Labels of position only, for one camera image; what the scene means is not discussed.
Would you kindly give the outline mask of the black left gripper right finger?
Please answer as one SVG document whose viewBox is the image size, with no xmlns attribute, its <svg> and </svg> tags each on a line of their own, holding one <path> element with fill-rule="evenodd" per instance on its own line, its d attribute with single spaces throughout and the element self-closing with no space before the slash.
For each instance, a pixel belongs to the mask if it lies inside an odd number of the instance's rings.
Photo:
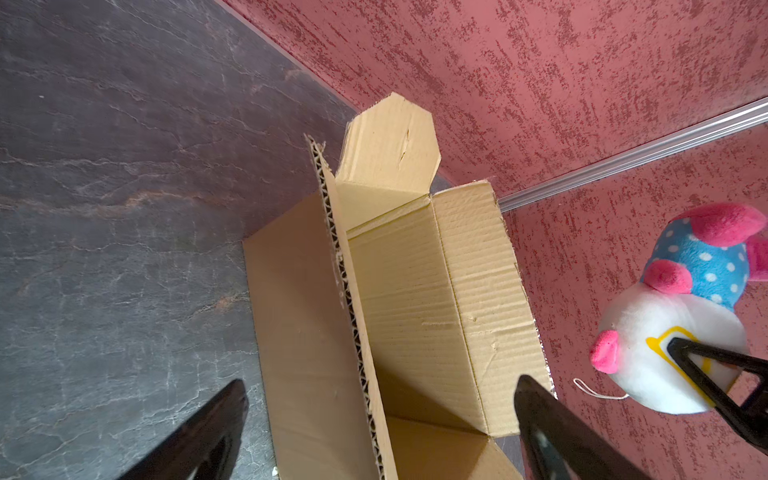
<svg viewBox="0 0 768 480">
<path fill-rule="evenodd" d="M 514 408 L 534 479 L 647 479 L 529 375 L 522 375 Z"/>
</svg>

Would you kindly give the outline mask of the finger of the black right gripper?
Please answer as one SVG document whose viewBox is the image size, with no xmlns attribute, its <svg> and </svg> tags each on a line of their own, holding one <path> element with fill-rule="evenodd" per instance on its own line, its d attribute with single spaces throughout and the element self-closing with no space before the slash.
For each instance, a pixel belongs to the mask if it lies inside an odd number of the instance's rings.
<svg viewBox="0 0 768 480">
<path fill-rule="evenodd" d="M 767 361 L 684 338 L 672 339 L 667 350 L 677 367 L 693 382 L 718 414 L 747 443 L 767 454 Z M 734 366 L 759 379 L 758 385 L 738 405 L 720 388 L 692 357 L 715 360 Z"/>
</svg>

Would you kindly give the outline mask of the brown cardboard express box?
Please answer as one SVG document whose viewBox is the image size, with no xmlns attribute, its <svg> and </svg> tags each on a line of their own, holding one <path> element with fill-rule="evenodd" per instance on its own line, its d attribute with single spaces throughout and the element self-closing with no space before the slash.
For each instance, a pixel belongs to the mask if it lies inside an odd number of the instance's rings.
<svg viewBox="0 0 768 480">
<path fill-rule="evenodd" d="M 514 390 L 549 382 L 490 183 L 430 190 L 433 118 L 391 94 L 243 243 L 282 479 L 515 479 Z"/>
</svg>

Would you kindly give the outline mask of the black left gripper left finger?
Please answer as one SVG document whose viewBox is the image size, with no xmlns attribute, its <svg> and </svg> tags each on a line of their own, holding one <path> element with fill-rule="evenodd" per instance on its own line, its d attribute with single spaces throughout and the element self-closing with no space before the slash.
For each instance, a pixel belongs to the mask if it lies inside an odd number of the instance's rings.
<svg viewBox="0 0 768 480">
<path fill-rule="evenodd" d="M 229 479 L 248 409 L 244 382 L 231 381 L 120 480 Z"/>
</svg>

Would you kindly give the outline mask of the white pink blue plush toy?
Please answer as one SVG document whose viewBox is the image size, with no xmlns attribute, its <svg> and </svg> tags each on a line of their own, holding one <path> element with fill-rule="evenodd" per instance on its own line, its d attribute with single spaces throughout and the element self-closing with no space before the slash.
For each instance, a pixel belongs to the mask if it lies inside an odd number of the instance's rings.
<svg viewBox="0 0 768 480">
<path fill-rule="evenodd" d="M 767 217 L 741 203 L 690 209 L 661 231 L 640 279 L 604 309 L 589 351 L 592 367 L 639 404 L 673 415 L 712 409 L 676 364 L 682 338 L 746 353 L 735 306 L 749 282 L 767 278 Z"/>
</svg>

